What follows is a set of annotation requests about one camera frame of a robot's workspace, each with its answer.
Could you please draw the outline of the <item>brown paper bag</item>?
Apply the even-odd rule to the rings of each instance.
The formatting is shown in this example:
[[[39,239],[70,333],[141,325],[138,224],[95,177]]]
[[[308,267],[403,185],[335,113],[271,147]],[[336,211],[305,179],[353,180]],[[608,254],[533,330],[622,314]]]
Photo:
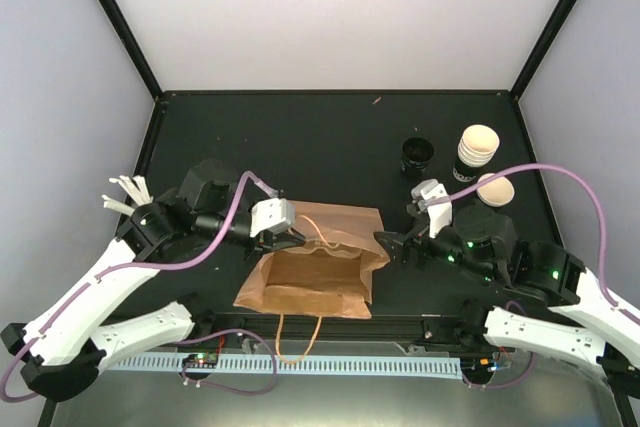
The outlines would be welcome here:
[[[287,315],[325,318],[372,318],[373,272],[385,267],[389,255],[375,240],[383,230],[376,208],[296,201],[293,227],[307,242],[264,255],[240,288],[234,305],[263,314],[277,314],[278,359],[295,364],[280,351]],[[306,347],[312,349],[319,331]]]

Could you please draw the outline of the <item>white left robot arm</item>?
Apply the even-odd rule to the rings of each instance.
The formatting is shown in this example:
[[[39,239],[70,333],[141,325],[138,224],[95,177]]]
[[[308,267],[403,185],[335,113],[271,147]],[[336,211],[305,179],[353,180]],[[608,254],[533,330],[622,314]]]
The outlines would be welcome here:
[[[129,320],[106,321],[159,273],[194,268],[223,243],[242,246],[251,258],[306,242],[294,228],[293,204],[251,171],[238,175],[205,160],[159,197],[151,196],[142,176],[112,181],[132,202],[104,197],[104,208],[125,217],[104,253],[46,312],[1,332],[12,356],[1,384],[18,370],[29,390],[20,396],[3,391],[6,403],[38,396],[63,402],[126,358],[165,344],[207,344],[217,335],[213,313],[194,293]]]

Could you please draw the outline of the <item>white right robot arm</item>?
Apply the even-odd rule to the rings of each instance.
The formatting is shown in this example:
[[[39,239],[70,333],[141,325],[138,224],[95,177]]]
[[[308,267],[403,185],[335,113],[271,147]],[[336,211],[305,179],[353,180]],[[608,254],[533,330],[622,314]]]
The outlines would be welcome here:
[[[471,359],[521,349],[563,361],[589,379],[639,396],[639,330],[606,306],[597,276],[563,247],[527,241],[512,219],[475,200],[436,234],[426,213],[406,233],[375,233],[395,288],[422,316],[418,342]]]

